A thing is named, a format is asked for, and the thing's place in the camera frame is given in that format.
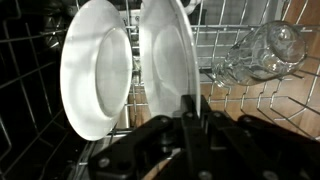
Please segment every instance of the wire rack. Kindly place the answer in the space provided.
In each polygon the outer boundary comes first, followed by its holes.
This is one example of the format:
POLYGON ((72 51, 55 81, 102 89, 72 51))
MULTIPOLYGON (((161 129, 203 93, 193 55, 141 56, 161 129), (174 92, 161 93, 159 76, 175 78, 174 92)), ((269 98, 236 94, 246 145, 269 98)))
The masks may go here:
MULTIPOLYGON (((10 7, 17 8, 0 25, 0 179, 18 179, 17 172, 27 170, 30 172, 25 174, 33 175, 30 178, 43 179, 52 168, 52 159, 73 137, 66 125, 58 83, 60 53, 70 18, 47 13, 37 20, 46 27, 40 30, 35 28, 34 20, 25 19, 17 1, 12 2, 15 4, 10 7), (12 26, 20 21, 19 26, 12 26), (46 48, 39 49, 39 41, 45 42, 46 48), (30 164, 33 167, 19 171, 30 164)), ((76 0, 65 10, 74 14, 80 6, 76 0)), ((134 60, 125 107, 134 129, 147 121, 150 113, 141 79, 139 15, 131 0, 125 0, 122 7, 119 9, 124 14, 134 60)), ((320 54, 315 47, 320 44, 320 19, 312 16, 317 7, 318 0, 264 0, 259 4, 253 0, 202 0, 194 11, 196 22, 191 28, 197 45, 202 94, 211 108, 225 111, 233 119, 242 114, 255 115, 318 140, 320 54), (223 60, 228 50, 250 31, 274 19, 295 24, 305 36, 309 53, 302 69, 252 87, 217 87, 211 78, 211 66, 223 60)), ((81 143, 73 144, 78 156, 71 163, 69 178, 86 179, 88 158, 132 129, 115 128, 102 141, 88 142, 83 151, 81 143)), ((158 166, 153 170, 150 177, 159 169, 158 166)))

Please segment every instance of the glass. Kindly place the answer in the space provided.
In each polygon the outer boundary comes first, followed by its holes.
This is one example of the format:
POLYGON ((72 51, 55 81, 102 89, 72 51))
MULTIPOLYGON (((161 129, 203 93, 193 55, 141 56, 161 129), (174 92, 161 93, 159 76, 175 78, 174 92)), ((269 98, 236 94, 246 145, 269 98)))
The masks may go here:
POLYGON ((306 57, 306 43, 292 25, 284 21, 264 24, 250 32, 212 68, 220 87, 250 86, 297 71, 306 57))

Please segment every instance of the dishwasher rack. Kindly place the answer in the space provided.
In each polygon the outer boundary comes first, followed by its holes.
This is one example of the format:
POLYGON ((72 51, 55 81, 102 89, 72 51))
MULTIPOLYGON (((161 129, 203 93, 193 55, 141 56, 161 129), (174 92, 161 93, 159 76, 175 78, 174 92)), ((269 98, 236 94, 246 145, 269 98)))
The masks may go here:
MULTIPOLYGON (((139 26, 135 24, 139 16, 133 13, 139 6, 135 0, 125 0, 116 7, 125 14, 133 50, 134 78, 125 104, 132 128, 115 128, 98 142, 86 142, 73 132, 65 117, 59 89, 61 50, 72 19, 66 14, 76 13, 82 1, 72 2, 49 11, 37 7, 35 13, 24 9, 25 4, 19 5, 17 0, 0 2, 0 179, 21 176, 86 179, 86 164, 92 154, 150 117, 141 79, 143 70, 139 66, 139 26)), ((202 94, 212 109, 225 111, 234 119, 241 114, 252 114, 318 140, 320 133, 313 129, 320 129, 315 124, 320 116, 320 54, 314 47, 320 43, 320 20, 310 17, 310 11, 320 7, 320 3, 318 0, 261 2, 254 22, 248 21, 253 17, 252 0, 201 0, 195 9, 192 19, 196 22, 191 28, 197 45, 202 94), (310 52, 304 67, 293 75, 253 87, 217 87, 210 75, 211 65, 223 60, 237 40, 261 24, 277 19, 273 16, 274 7, 280 8, 278 19, 295 24, 308 40, 310 52), (316 21, 307 22, 306 17, 316 21)))

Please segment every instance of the white plate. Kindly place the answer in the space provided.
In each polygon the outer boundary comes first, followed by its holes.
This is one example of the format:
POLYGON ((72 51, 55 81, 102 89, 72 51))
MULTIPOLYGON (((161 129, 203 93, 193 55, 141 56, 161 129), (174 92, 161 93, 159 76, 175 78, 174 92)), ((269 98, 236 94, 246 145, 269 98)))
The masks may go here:
POLYGON ((62 53, 63 105, 84 139, 103 138, 119 118, 130 88, 132 52, 119 12, 91 0, 74 17, 62 53))
POLYGON ((195 95, 200 114, 196 47, 180 0, 145 0, 140 18, 142 78, 151 116, 173 116, 181 96, 195 95))

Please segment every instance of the drinking glass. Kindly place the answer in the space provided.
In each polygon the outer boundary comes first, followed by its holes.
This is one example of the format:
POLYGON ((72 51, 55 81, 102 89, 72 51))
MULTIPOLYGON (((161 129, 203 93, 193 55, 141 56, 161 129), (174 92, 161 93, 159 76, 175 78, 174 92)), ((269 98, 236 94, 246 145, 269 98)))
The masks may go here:
POLYGON ((250 32, 212 67, 220 87, 250 86, 297 71, 306 57, 306 43, 295 27, 273 21, 250 32))

